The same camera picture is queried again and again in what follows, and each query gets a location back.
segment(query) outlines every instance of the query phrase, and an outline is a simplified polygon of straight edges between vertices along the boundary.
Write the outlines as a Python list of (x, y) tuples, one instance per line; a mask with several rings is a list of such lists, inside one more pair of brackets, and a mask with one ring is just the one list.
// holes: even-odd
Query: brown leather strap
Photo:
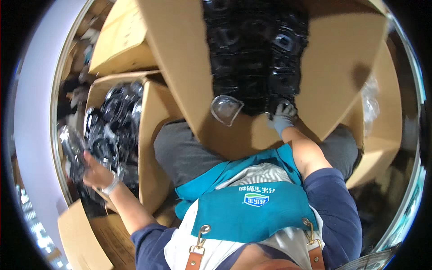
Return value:
[(199, 270), (203, 254), (191, 252), (187, 259), (186, 270)]
[(321, 247), (310, 250), (309, 259), (311, 260), (311, 266), (313, 270), (325, 270)]

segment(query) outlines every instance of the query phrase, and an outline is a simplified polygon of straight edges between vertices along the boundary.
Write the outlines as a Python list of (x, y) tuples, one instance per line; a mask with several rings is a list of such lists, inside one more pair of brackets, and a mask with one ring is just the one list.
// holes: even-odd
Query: hand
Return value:
[(293, 122), (297, 118), (297, 108), (294, 107), (293, 104), (289, 103), (286, 104), (281, 103), (277, 106), (276, 113), (273, 116), (273, 120), (269, 122), (269, 125), (271, 127), (274, 127), (274, 129), (279, 134), (279, 137), (282, 138), (282, 130), (284, 130), (286, 127), (293, 127)]
[(87, 161), (89, 168), (86, 175), (83, 176), (83, 182), (88, 187), (106, 188), (114, 179), (112, 172), (99, 164), (92, 155), (85, 151), (84, 159)]

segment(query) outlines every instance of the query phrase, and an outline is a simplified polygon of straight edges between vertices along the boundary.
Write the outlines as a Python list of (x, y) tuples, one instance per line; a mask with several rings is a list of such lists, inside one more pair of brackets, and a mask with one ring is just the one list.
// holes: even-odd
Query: navy blue sleeve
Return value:
[(137, 270), (169, 270), (163, 249), (171, 240), (175, 228), (160, 224), (150, 224), (134, 232), (130, 240), (135, 245), (135, 265)]
[(323, 259), (326, 269), (335, 269), (359, 258), (362, 225), (341, 172), (335, 168), (320, 169), (305, 179), (303, 187), (309, 204), (324, 222)]

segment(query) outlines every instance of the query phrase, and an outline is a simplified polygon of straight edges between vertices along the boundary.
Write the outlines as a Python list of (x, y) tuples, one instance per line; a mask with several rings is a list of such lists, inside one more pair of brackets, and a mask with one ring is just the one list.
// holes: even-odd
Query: apron logo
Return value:
[(269, 202), (270, 196), (257, 194), (257, 193), (246, 193), (245, 204), (260, 207)]

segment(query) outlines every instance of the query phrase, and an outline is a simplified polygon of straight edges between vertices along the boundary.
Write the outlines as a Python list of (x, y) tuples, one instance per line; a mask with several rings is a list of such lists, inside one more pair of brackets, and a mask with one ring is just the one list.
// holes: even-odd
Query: gray work glove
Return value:
[(297, 119), (297, 108), (293, 104), (279, 104), (276, 109), (276, 113), (273, 116), (273, 120), (269, 120), (269, 126), (273, 127), (279, 137), (282, 138), (282, 130), (286, 127), (293, 127), (294, 122)]

